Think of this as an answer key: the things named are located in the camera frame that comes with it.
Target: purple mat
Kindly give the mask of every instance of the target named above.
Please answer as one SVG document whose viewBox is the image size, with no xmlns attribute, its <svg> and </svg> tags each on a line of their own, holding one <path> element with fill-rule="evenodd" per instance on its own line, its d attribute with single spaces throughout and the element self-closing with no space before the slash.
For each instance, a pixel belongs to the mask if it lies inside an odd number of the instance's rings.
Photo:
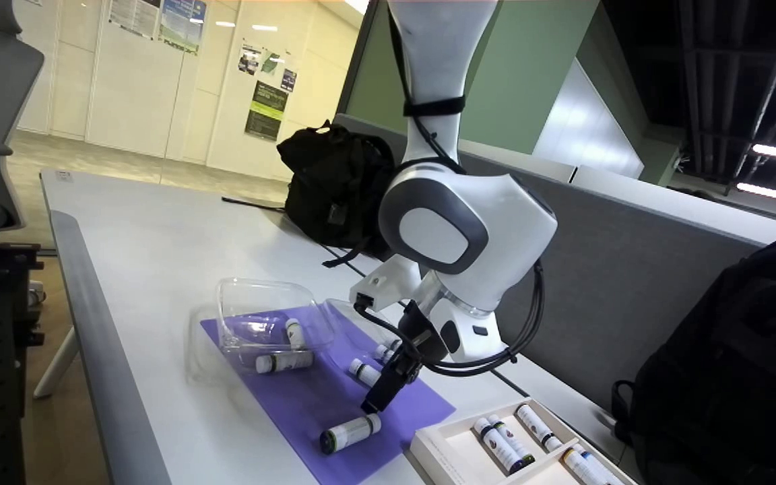
<svg viewBox="0 0 776 485">
<path fill-rule="evenodd" d="M 322 311 L 330 318 L 330 326 L 318 324 L 323 318 L 314 307 L 253 312 L 226 322 L 234 334 L 252 334 L 253 326 L 248 324 L 271 322 L 275 330 L 263 341 L 284 346 L 285 318 L 300 318 L 307 343 L 318 343 L 316 368 L 284 376 L 256 376 L 253 370 L 241 368 L 241 362 L 229 358 L 229 365 L 318 483 L 361 483 L 405 454 L 419 428 L 446 421 L 452 408 L 419 381 L 384 412 L 384 431 L 378 438 L 335 456 L 323 456 L 318 438 L 337 423 L 365 416 L 360 408 L 366 389 L 349 378 L 346 368 L 354 358 L 378 368 L 372 358 L 378 346 L 331 304 L 323 304 Z M 218 343 L 215 322 L 202 322 L 202 330 L 214 343 Z"/>
</svg>

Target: white table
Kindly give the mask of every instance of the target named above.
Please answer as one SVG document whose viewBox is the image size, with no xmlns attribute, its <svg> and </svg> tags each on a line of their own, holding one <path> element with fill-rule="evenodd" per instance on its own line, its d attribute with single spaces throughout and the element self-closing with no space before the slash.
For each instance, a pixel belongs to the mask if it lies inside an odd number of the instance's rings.
<svg viewBox="0 0 776 485">
<path fill-rule="evenodd" d="M 331 254 L 280 213 L 223 206 L 214 195 L 75 174 L 43 174 L 43 190 L 110 478 L 140 485 L 314 483 L 244 386 L 190 378 L 190 315 L 215 303 L 221 279 L 292 280 L 318 299 L 346 299 L 360 275 L 323 269 Z M 505 376 L 516 382 L 430 373 L 423 381 L 458 412 L 516 401 L 523 389 L 617 454 L 597 419 L 601 411 L 562 381 L 527 358 Z M 422 478 L 399 456 L 370 483 Z"/>
</svg>

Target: black bag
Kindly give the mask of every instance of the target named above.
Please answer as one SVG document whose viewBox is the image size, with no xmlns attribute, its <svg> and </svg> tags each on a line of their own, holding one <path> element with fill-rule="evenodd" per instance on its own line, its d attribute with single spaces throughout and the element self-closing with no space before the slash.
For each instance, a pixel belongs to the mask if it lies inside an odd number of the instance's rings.
<svg viewBox="0 0 776 485">
<path fill-rule="evenodd" d="M 613 412 L 649 485 L 776 483 L 776 244 L 715 280 Z"/>
<path fill-rule="evenodd" d="M 385 141 L 326 125 L 300 130 L 277 151 L 295 174 L 285 217 L 322 246 L 354 248 L 330 268 L 360 250 L 385 256 L 388 246 L 378 230 L 381 200 L 393 180 L 393 153 Z"/>
</svg>

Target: battery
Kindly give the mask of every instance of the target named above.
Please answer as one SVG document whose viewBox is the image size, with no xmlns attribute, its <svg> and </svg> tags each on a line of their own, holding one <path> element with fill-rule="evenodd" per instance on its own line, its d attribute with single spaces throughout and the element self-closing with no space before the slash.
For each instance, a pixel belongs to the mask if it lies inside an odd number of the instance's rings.
<svg viewBox="0 0 776 485">
<path fill-rule="evenodd" d="M 350 378 L 357 378 L 365 389 L 378 386 L 384 378 L 378 370 L 366 368 L 361 358 L 354 358 L 349 368 Z"/>
<path fill-rule="evenodd" d="M 289 349 L 295 349 L 295 351 L 307 349 L 306 330 L 296 318 L 289 318 L 284 332 L 285 332 Z"/>
<path fill-rule="evenodd" d="M 597 456 L 583 448 L 571 448 L 562 456 L 562 465 L 583 483 L 583 485 L 624 485 Z"/>
<path fill-rule="evenodd" d="M 531 454 L 523 454 L 516 440 L 505 431 L 505 423 L 496 419 L 481 419 L 473 427 L 474 438 L 489 448 L 505 475 L 516 475 L 535 465 Z"/>
<path fill-rule="evenodd" d="M 535 443 L 539 443 L 548 454 L 562 448 L 562 440 L 549 431 L 549 427 L 528 404 L 520 404 L 516 416 L 523 423 L 523 428 L 535 438 Z"/>
<path fill-rule="evenodd" d="M 314 354 L 310 351 L 275 351 L 275 354 L 264 354 L 264 357 L 256 358 L 256 373 L 260 376 L 306 370 L 306 368 L 314 368 Z"/>
<path fill-rule="evenodd" d="M 341 423 L 322 435 L 322 448 L 326 456 L 360 446 L 384 431 L 381 416 L 361 416 L 357 421 Z"/>
</svg>

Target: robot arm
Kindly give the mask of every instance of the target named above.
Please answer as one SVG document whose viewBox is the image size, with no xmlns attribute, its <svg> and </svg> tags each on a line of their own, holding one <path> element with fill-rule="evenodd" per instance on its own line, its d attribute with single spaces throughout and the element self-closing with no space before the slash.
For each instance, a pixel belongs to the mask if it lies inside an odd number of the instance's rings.
<svg viewBox="0 0 776 485">
<path fill-rule="evenodd" d="M 381 233 L 396 250 L 354 288 L 354 303 L 409 299 L 405 346 L 384 368 L 365 411 L 381 412 L 422 368 L 485 362 L 505 351 L 496 307 L 545 254 L 555 219 L 509 176 L 461 176 L 461 114 L 415 106 L 461 99 L 473 55 L 500 0 L 388 0 L 407 58 L 407 151 L 381 206 Z"/>
</svg>

